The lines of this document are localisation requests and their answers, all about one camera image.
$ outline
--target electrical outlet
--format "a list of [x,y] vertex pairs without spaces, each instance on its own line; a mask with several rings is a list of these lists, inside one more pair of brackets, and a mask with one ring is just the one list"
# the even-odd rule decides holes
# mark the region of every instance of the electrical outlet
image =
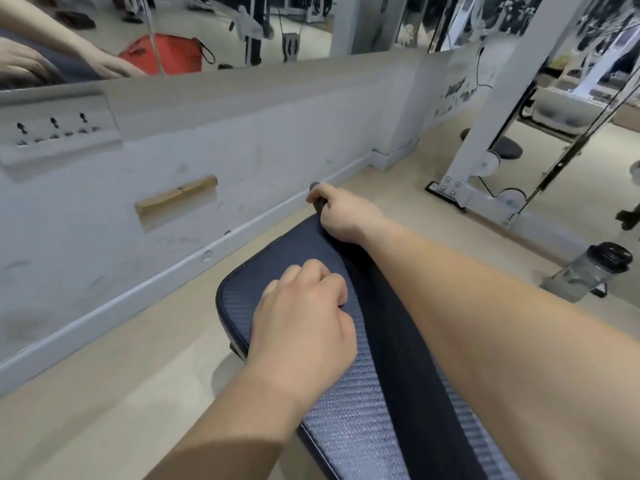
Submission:
[[119,140],[104,96],[0,107],[0,162],[7,166]]

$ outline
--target water bottle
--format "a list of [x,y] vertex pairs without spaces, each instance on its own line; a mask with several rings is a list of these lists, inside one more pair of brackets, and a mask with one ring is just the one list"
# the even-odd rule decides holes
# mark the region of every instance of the water bottle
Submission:
[[628,271],[632,254],[615,242],[603,242],[574,259],[558,273],[545,278],[540,288],[575,303],[597,286]]

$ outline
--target forearm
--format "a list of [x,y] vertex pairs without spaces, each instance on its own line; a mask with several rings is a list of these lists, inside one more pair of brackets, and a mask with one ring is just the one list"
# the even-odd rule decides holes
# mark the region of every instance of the forearm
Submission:
[[[626,477],[638,467],[640,383],[627,369],[640,363],[635,340],[389,221],[362,243],[523,479]],[[612,456],[613,471],[601,471]]]
[[0,0],[0,27],[72,57],[92,47],[90,42],[26,0]]
[[266,479],[304,414],[245,368],[146,480]]

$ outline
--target hand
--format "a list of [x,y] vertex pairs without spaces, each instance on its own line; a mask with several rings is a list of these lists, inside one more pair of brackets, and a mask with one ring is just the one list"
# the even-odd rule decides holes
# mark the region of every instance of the hand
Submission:
[[88,45],[79,50],[79,55],[103,79],[147,75],[135,65],[114,55],[107,54],[94,45]]
[[290,266],[265,289],[253,315],[245,372],[311,406],[357,354],[352,318],[339,306],[347,285],[318,260]]
[[0,37],[0,80],[62,82],[55,65],[41,53],[13,40]]
[[384,221],[382,211],[370,201],[329,184],[317,184],[307,202],[325,198],[327,203],[320,215],[324,229],[336,239],[362,245],[367,230]]

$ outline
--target weight bench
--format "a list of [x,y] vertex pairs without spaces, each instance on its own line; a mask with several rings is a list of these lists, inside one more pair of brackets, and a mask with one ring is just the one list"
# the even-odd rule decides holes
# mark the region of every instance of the weight bench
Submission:
[[267,284],[316,258],[347,282],[358,355],[308,412],[298,435],[331,480],[512,480],[516,475],[431,359],[411,316],[364,250],[331,238],[318,215],[228,275],[216,307],[232,348],[247,355]]

